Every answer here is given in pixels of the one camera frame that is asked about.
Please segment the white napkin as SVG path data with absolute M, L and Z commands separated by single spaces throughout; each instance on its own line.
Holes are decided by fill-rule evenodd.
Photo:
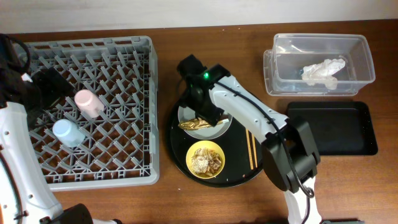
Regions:
M 343 59 L 325 59 L 322 63 L 303 67 L 302 80 L 307 85 L 314 86 L 317 82 L 324 84 L 329 90 L 335 90 L 338 79 L 334 74 L 342 70 L 346 65 Z

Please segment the blue cup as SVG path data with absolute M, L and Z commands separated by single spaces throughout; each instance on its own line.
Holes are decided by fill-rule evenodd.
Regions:
M 67 147 L 77 147 L 85 139 L 85 135 L 79 130 L 79 127 L 67 119 L 56 121 L 52 131 L 57 139 Z

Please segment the grey ceramic plate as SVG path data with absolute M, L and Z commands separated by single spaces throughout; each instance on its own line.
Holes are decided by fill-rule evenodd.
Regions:
M 195 118 L 195 112 L 190 108 L 178 107 L 178 121 L 188 121 Z M 209 128 L 203 128 L 194 131 L 185 131 L 189 136 L 201 139 L 201 140 L 211 140 L 223 135 L 230 127 L 233 117 L 227 112 L 223 113 L 223 123 L 218 124 L 215 127 L 210 126 Z

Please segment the wooden chopstick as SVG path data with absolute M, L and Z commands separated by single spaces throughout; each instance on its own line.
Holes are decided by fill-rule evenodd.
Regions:
M 252 161 L 251 138 L 250 138 L 249 131 L 247 129 L 245 129 L 245 131 L 246 131 L 246 141 L 247 141 L 248 155 L 249 155 L 249 164 L 250 164 L 251 170 L 253 170 L 254 166 L 253 166 L 253 161 Z
M 251 134 L 251 141 L 252 141 L 252 161 L 254 164 L 254 167 L 257 168 L 257 152 L 256 152 L 256 139 L 253 134 Z

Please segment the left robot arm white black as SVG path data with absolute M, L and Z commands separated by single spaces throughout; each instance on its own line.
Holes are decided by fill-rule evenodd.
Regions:
M 72 86 L 55 69 L 31 78 L 25 43 L 1 34 L 1 223 L 99 223 L 82 203 L 63 209 L 49 188 L 29 131 Z

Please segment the yellow bowl with food scraps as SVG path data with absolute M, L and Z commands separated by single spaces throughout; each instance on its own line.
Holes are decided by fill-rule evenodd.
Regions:
M 215 178 L 224 168 L 226 158 L 219 145 L 212 141 L 198 141 L 187 151 L 186 165 L 199 179 Z

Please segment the pink cup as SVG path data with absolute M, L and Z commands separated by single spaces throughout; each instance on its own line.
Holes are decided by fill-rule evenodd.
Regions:
M 74 101 L 80 111 L 91 118 L 97 118 L 100 115 L 99 112 L 105 108 L 102 101 L 89 90 L 78 91 L 74 96 Z

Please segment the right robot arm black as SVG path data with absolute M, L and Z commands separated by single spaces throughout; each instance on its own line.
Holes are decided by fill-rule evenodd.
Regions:
M 321 223 L 314 192 L 320 155 L 309 123 L 270 109 L 220 64 L 206 68 L 189 55 L 177 71 L 186 83 L 182 107 L 212 126 L 228 113 L 261 143 L 264 172 L 284 193 L 289 223 Z

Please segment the gold foil wrapper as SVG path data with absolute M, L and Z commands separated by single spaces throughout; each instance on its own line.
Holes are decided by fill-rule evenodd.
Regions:
M 194 118 L 188 121 L 181 121 L 179 122 L 178 127 L 186 131 L 196 131 L 199 129 L 213 128 L 213 126 L 210 123 L 201 118 Z

